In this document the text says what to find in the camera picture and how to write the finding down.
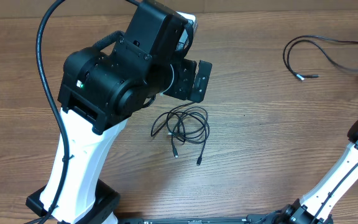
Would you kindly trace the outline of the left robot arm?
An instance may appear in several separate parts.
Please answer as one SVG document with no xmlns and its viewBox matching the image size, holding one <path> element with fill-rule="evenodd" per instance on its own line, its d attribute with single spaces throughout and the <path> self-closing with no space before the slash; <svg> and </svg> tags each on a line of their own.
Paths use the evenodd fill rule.
<svg viewBox="0 0 358 224">
<path fill-rule="evenodd" d="M 119 194 L 99 177 L 107 154 L 127 120 L 157 95 L 189 103 L 204 100 L 212 65 L 188 60 L 198 26 L 192 14 L 157 1 L 136 1 L 126 31 L 117 30 L 65 60 L 57 99 L 42 62 L 42 37 L 56 1 L 36 37 L 40 79 L 60 129 L 46 186 L 27 197 L 37 222 L 116 223 Z"/>
</svg>

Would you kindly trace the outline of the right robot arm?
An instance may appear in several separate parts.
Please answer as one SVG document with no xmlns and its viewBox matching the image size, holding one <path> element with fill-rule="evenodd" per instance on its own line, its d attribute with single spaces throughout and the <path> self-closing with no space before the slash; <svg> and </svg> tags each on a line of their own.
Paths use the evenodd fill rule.
<svg viewBox="0 0 358 224">
<path fill-rule="evenodd" d="M 332 223 L 330 212 L 358 179 L 358 120 L 347 137 L 349 144 L 320 182 L 302 198 L 284 207 L 272 223 Z"/>
</svg>

